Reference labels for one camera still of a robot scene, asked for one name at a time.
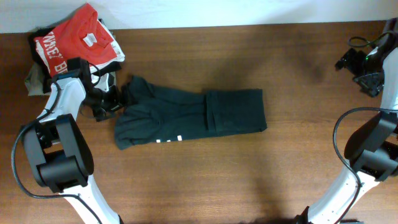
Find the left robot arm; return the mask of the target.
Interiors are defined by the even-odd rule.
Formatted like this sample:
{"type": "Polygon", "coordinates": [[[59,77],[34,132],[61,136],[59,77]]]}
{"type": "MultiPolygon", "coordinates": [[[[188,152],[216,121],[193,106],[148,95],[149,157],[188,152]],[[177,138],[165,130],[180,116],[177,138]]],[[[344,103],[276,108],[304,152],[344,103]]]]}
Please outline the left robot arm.
{"type": "Polygon", "coordinates": [[[96,184],[93,156],[76,123],[89,91],[83,82],[90,80],[80,70],[54,76],[44,110],[18,140],[35,181],[52,191],[50,198],[64,198],[84,223],[122,223],[96,184]]]}

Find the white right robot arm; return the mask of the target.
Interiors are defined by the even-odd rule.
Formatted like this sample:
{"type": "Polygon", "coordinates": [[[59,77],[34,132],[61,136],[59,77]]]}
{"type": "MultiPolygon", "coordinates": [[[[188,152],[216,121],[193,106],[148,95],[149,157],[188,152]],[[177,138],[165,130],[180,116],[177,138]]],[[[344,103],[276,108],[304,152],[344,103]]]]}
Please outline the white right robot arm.
{"type": "Polygon", "coordinates": [[[335,149],[343,163],[339,176],[323,197],[293,219],[293,223],[346,223],[345,215],[369,190],[397,176],[397,145],[387,141],[397,135],[397,19],[389,19],[382,34],[349,50],[335,64],[353,74],[363,93],[382,96],[379,107],[354,108],[343,113],[333,128],[333,145],[342,120],[349,114],[374,111],[376,115],[348,139],[344,152],[335,149]]]}

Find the dark green t-shirt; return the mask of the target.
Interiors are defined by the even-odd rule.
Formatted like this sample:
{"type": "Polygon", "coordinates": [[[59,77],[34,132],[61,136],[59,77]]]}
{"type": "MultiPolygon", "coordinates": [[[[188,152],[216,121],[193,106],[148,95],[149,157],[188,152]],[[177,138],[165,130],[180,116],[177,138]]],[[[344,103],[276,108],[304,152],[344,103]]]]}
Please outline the dark green t-shirt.
{"type": "Polygon", "coordinates": [[[114,127],[120,150],[152,142],[258,133],[267,128],[261,89],[191,93],[135,76],[122,87],[122,93],[127,105],[114,127]]]}

